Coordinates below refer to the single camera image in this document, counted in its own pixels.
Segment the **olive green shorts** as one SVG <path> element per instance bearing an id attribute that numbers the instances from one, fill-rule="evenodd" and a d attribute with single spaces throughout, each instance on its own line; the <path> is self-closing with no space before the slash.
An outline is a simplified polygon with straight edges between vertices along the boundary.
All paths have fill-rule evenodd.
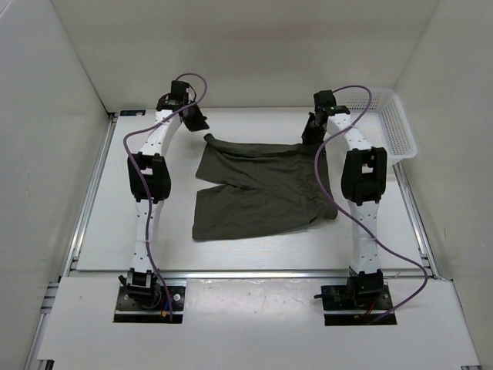
<path id="1" fill-rule="evenodd" d="M 337 218 L 317 145 L 231 143 L 210 133 L 204 140 L 196 177 L 212 186 L 196 194 L 195 241 L 265 237 Z"/>

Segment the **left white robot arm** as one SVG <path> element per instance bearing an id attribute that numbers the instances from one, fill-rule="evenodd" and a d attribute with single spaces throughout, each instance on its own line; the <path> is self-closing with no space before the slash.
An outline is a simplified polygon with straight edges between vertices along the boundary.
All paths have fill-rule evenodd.
<path id="1" fill-rule="evenodd" d="M 128 295 L 144 308 L 157 306 L 161 292 L 166 290 L 166 282 L 151 252 L 164 200 L 171 192 L 165 156 L 181 124 L 190 132 L 209 128 L 198 107 L 200 101 L 200 98 L 170 99 L 164 95 L 156 107 L 153 126 L 128 133 L 123 139 L 130 190 L 136 202 L 137 231 L 132 262 L 121 282 Z"/>

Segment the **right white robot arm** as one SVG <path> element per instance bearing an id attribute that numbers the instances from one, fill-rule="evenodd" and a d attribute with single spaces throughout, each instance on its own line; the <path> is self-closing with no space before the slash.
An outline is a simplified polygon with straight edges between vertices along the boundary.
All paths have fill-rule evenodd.
<path id="1" fill-rule="evenodd" d="M 347 144 L 341 191 L 352 216 L 353 256 L 347 279 L 346 299 L 363 308 L 384 289 L 384 278 L 377 253 L 377 212 L 386 189 L 387 151 L 372 146 L 350 126 L 346 106 L 319 107 L 309 114 L 302 134 L 304 143 L 322 143 L 328 127 L 342 133 Z"/>

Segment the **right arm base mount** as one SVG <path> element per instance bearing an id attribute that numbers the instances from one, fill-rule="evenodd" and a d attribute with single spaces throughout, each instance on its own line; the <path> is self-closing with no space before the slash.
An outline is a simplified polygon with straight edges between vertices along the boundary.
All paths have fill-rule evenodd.
<path id="1" fill-rule="evenodd" d="M 314 295 L 314 300 L 322 303 L 326 327 L 397 324 L 393 311 L 377 319 L 394 308 L 387 285 L 381 293 L 359 301 L 350 297 L 345 285 L 323 285 L 320 293 Z"/>

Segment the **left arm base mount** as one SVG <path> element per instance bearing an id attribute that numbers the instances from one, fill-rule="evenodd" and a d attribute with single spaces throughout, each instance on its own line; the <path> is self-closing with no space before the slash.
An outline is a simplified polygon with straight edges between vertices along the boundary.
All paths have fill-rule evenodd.
<path id="1" fill-rule="evenodd" d="M 119 287 L 113 321 L 133 324 L 181 324 L 186 302 L 184 284 L 168 286 L 170 301 L 161 287 L 149 297 L 129 293 L 125 286 Z"/>

